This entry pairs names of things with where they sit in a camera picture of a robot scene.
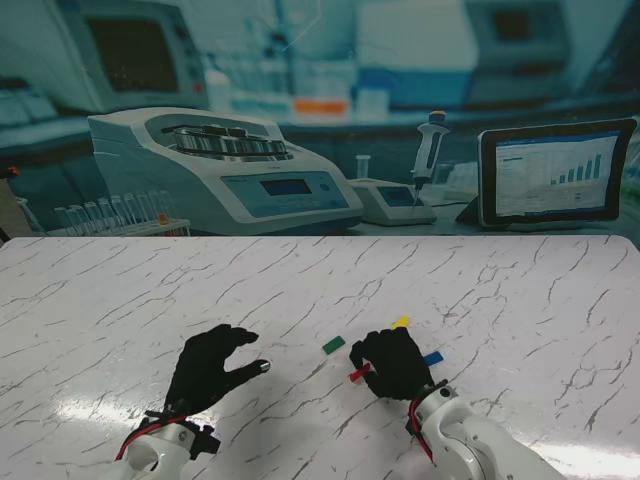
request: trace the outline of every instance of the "tablet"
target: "tablet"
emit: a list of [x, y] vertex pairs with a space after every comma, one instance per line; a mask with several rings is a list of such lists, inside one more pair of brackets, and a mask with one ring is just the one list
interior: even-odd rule
[[615, 220], [636, 125], [622, 119], [483, 132], [480, 223]]

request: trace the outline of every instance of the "orange label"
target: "orange label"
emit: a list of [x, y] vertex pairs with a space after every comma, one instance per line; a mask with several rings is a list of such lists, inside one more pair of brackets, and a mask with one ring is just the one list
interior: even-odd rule
[[298, 113], [320, 113], [342, 115], [347, 112], [344, 100], [316, 100], [313, 98], [296, 98], [294, 107]]

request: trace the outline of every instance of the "red cable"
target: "red cable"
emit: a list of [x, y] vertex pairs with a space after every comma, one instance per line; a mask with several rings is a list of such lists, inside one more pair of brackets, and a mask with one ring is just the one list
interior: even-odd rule
[[429, 445], [427, 445], [427, 442], [425, 442], [424, 437], [421, 433], [422, 429], [420, 428], [418, 420], [416, 419], [415, 410], [418, 406], [417, 403], [417, 398], [411, 401], [411, 404], [409, 405], [409, 419], [411, 420], [411, 426], [413, 427], [413, 431], [415, 432], [415, 437], [418, 439], [418, 443], [420, 443], [420, 446], [424, 450], [424, 453], [427, 454], [429, 460], [431, 460], [431, 462], [433, 463], [433, 452], [431, 451], [431, 448], [429, 448]]
[[147, 433], [151, 433], [154, 430], [157, 430], [159, 428], [166, 427], [170, 423], [182, 422], [186, 418], [187, 418], [186, 415], [183, 417], [172, 418], [171, 420], [168, 420], [166, 423], [153, 424], [143, 428], [142, 430], [137, 432], [133, 437], [131, 437], [129, 440], [127, 440], [125, 443], [122, 444], [122, 447], [120, 447], [120, 451], [118, 452], [118, 455], [116, 455], [116, 461], [122, 460], [122, 456], [124, 455], [124, 452], [127, 450], [127, 447], [131, 445], [131, 443], [133, 443], [135, 439], [141, 437], [142, 435], [146, 435]]

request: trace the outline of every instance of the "test tube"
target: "test tube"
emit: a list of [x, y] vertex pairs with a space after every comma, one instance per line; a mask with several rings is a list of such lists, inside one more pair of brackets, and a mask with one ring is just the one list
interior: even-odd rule
[[138, 204], [140, 205], [140, 212], [142, 212], [144, 221], [145, 222], [155, 221], [156, 217], [154, 215], [151, 202], [149, 201], [149, 196], [146, 193], [142, 192], [142, 193], [136, 193], [136, 198], [138, 199]]
[[73, 210], [76, 212], [76, 214], [80, 218], [80, 225], [82, 226], [82, 229], [84, 230], [85, 235], [87, 237], [92, 237], [94, 229], [93, 229], [93, 225], [91, 224], [91, 220], [89, 220], [89, 216], [87, 215], [87, 212], [85, 212], [84, 208], [82, 208], [80, 205], [70, 205], [70, 207], [73, 208]]
[[118, 221], [118, 217], [113, 211], [113, 208], [111, 208], [109, 200], [107, 200], [106, 198], [99, 198], [98, 205], [100, 206], [100, 211], [102, 212], [102, 216], [104, 217], [105, 224], [107, 224], [112, 232], [119, 232], [120, 222]]
[[111, 204], [113, 205], [113, 209], [116, 211], [116, 214], [118, 214], [118, 217], [120, 218], [120, 224], [122, 225], [122, 228], [128, 227], [131, 223], [131, 220], [129, 218], [129, 212], [127, 212], [127, 207], [124, 205], [124, 203], [122, 203], [120, 195], [111, 195]]
[[71, 222], [71, 226], [76, 231], [76, 235], [79, 237], [85, 236], [84, 228], [82, 227], [82, 220], [80, 219], [80, 215], [73, 208], [67, 208], [67, 216], [69, 217], [69, 221]]
[[58, 217], [60, 226], [64, 228], [65, 231], [67, 232], [67, 235], [69, 235], [70, 237], [75, 237], [77, 235], [76, 230], [75, 228], [73, 228], [73, 225], [71, 224], [71, 219], [67, 214], [67, 209], [64, 207], [57, 207], [57, 208], [54, 208], [53, 211]]
[[161, 190], [160, 199], [162, 200], [162, 205], [164, 206], [164, 210], [167, 212], [169, 218], [177, 220], [178, 212], [176, 211], [176, 205], [173, 203], [171, 194], [167, 190]]
[[369, 160], [371, 155], [356, 155], [358, 161], [358, 170], [356, 178], [369, 178]]
[[87, 210], [91, 221], [93, 221], [96, 233], [101, 233], [108, 229], [108, 225], [103, 221], [96, 202], [85, 202], [84, 208]]
[[140, 206], [138, 205], [137, 200], [134, 198], [133, 193], [124, 194], [124, 203], [127, 206], [127, 210], [129, 210], [129, 214], [131, 215], [132, 225], [145, 222], [145, 219], [142, 216], [142, 212], [140, 211]]
[[162, 202], [160, 201], [160, 195], [155, 190], [149, 190], [149, 200], [151, 200], [151, 206], [155, 210], [155, 219], [163, 225], [169, 223], [169, 213], [165, 210]]

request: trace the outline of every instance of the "small colored block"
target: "small colored block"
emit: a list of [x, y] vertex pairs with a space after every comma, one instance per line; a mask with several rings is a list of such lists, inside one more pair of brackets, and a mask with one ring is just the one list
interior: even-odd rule
[[324, 350], [324, 353], [326, 353], [327, 355], [331, 355], [333, 352], [335, 352], [344, 344], [345, 344], [345, 341], [342, 339], [341, 336], [338, 335], [336, 338], [334, 338], [329, 343], [327, 343], [324, 347], [322, 347], [322, 349]]
[[391, 326], [391, 330], [395, 330], [398, 327], [404, 327], [407, 328], [409, 326], [409, 324], [411, 323], [411, 320], [409, 319], [409, 317], [403, 315], [402, 317], [400, 317], [398, 319], [398, 321], [396, 323], [394, 323]]
[[444, 360], [444, 358], [442, 358], [440, 352], [433, 352], [424, 357], [424, 361], [427, 362], [428, 367], [440, 363], [442, 360]]
[[365, 373], [367, 373], [369, 370], [371, 370], [371, 364], [367, 362], [365, 363], [364, 367], [362, 367], [360, 370], [356, 370], [351, 375], [349, 375], [349, 380], [351, 380], [352, 382], [355, 382], [360, 377], [362, 377]]

